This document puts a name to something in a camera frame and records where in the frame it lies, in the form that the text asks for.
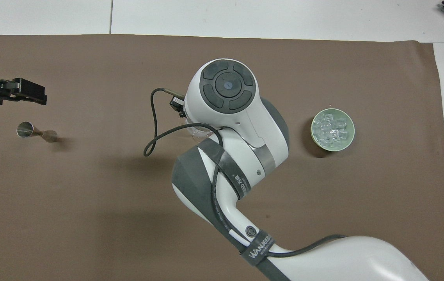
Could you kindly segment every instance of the round control panel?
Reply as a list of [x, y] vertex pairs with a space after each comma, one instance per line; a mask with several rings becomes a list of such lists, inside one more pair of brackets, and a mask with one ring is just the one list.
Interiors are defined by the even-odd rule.
[[252, 103], [256, 84], [246, 66], [233, 60], [218, 59], [203, 69], [199, 89], [204, 102], [213, 110], [231, 114]]

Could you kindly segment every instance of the black strap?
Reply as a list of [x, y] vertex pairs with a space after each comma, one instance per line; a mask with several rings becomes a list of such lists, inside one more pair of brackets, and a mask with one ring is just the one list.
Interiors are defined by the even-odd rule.
[[205, 139], [199, 147], [217, 165], [224, 177], [229, 181], [238, 195], [238, 199], [245, 197], [251, 186], [241, 168], [227, 151], [212, 139]]
[[259, 231], [255, 239], [241, 253], [241, 256], [252, 266], [256, 267], [267, 255], [275, 240], [265, 231]]

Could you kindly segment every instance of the stainless steel jigger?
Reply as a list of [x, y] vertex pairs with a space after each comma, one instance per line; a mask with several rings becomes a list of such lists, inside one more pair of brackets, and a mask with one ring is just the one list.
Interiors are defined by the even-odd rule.
[[46, 142], [56, 142], [57, 141], [57, 133], [54, 130], [38, 130], [31, 122], [22, 122], [17, 126], [17, 135], [19, 137], [34, 137], [35, 135], [39, 135], [42, 139], [45, 139]]

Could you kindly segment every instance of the green bowl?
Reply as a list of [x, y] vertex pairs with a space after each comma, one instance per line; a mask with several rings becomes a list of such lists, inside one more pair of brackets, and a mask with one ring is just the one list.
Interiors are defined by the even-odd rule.
[[[322, 116], [322, 114], [333, 114], [333, 119], [334, 120], [338, 120], [338, 119], [345, 119], [345, 123], [347, 124], [347, 126], [345, 127], [345, 131], [348, 133], [347, 138], [346, 139], [341, 139], [340, 143], [337, 147], [329, 147], [329, 146], [322, 146], [319, 142], [319, 136], [314, 134], [314, 128], [317, 128], [319, 126], [319, 124], [316, 122], [318, 119], [320, 119], [319, 117]], [[355, 135], [355, 127], [354, 127], [354, 122], [352, 122], [352, 119], [350, 118], [350, 116], [339, 110], [336, 108], [327, 108], [325, 110], [321, 110], [318, 114], [316, 114], [316, 116], [313, 119], [313, 122], [311, 124], [311, 136], [314, 140], [314, 142], [322, 149], [325, 149], [327, 151], [341, 151], [343, 149], [346, 149], [348, 146], [350, 146], [350, 144], [352, 143], [352, 141], [354, 140], [354, 135]]]

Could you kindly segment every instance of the bowl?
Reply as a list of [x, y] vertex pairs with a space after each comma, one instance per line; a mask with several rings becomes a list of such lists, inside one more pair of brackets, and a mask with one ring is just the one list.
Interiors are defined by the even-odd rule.
[[314, 142], [327, 151], [346, 149], [354, 140], [355, 127], [350, 116], [336, 108], [321, 110], [311, 124]]

